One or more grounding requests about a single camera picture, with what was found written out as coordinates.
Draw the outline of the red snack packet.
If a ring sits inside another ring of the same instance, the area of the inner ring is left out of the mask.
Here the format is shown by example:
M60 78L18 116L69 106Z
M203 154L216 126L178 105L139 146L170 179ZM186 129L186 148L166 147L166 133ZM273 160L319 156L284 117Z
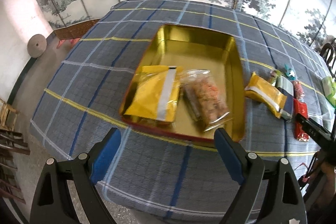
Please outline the red snack packet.
M297 114L300 114L304 118L308 118L307 115L307 105L304 102L301 102L297 99L294 99L293 101L294 106L294 114L295 114L295 131L294 131L294 137L298 141L309 141L309 135L304 132L302 128L302 119L297 118Z

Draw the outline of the pink white patterned packet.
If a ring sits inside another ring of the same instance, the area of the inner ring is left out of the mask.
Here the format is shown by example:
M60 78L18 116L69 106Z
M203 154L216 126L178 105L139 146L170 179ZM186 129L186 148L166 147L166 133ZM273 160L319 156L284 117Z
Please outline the pink white patterned packet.
M300 82L298 80L293 80L292 84L293 84L293 88L294 88L294 97L295 97L295 99L303 102L303 98L305 96L305 92L303 90L302 85L300 84Z

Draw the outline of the navy and mint snack packet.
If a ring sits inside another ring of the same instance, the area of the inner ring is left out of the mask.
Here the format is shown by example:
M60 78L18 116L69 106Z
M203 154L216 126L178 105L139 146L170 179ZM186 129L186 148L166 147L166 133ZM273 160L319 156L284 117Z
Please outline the navy and mint snack packet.
M285 121L291 120L293 116L294 87L292 82L284 76L279 76L276 81L276 88L286 96L286 102L281 109L281 118Z

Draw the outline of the clear bag of peanuts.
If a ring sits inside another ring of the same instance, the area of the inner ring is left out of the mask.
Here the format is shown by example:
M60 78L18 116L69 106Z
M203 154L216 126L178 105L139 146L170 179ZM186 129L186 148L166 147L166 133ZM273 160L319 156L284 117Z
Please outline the clear bag of peanuts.
M211 71L193 69L181 77L183 96L202 131L220 127L231 119L226 95L222 92Z

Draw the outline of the yellow snack bag white stripe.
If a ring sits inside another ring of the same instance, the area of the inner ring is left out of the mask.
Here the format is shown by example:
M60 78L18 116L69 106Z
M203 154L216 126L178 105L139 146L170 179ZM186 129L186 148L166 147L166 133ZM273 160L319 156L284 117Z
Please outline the yellow snack bag white stripe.
M281 118L287 96L256 72L252 73L249 83L244 89L244 94L250 99L265 104L276 118Z

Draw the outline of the yellow patterned snack bag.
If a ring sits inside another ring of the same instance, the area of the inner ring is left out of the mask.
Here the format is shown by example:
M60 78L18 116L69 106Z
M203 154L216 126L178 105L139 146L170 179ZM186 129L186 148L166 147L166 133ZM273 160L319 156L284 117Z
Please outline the yellow patterned snack bag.
M125 115L165 123L175 120L183 67L143 66L138 85Z

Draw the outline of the green tissue pack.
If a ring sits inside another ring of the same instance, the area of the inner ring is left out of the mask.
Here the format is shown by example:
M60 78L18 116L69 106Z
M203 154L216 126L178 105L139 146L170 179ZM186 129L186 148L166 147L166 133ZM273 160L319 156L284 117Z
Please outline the green tissue pack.
M331 76L324 77L322 79L322 86L323 86L323 92L326 97L326 99L330 102L330 104L335 107L336 106L336 85L335 81Z

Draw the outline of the teal candy wrapper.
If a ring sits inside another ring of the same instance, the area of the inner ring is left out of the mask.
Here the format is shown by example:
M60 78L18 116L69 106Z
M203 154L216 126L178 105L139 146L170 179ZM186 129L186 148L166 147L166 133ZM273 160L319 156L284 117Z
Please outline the teal candy wrapper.
M297 79L294 69L287 64L285 64L285 75L291 81L295 81Z

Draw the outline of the green small snack packet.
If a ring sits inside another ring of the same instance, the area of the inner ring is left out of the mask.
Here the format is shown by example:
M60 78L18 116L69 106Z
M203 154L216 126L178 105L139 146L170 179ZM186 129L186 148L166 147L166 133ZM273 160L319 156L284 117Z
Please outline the green small snack packet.
M268 83L270 83L272 86L276 86L277 79L282 75L282 73L277 70L273 69L269 73Z

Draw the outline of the dark wooden chair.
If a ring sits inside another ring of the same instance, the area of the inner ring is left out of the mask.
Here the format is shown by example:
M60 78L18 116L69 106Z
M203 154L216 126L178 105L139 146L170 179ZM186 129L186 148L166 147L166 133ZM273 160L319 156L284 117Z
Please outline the dark wooden chair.
M320 56L325 61L331 77L335 78L335 38L323 45Z

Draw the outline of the wooden stool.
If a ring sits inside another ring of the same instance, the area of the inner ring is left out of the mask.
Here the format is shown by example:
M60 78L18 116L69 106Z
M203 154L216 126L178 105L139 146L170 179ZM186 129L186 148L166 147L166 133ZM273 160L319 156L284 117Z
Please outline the wooden stool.
M29 155L29 145L25 142L24 135L15 131L18 110L1 100L1 149Z

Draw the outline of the woven brown basket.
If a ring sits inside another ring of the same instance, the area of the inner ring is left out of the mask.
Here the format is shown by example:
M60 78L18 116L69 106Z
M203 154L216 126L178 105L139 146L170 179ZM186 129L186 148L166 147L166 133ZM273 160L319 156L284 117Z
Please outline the woven brown basket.
M76 39L85 35L100 19L86 20L53 30L59 40Z

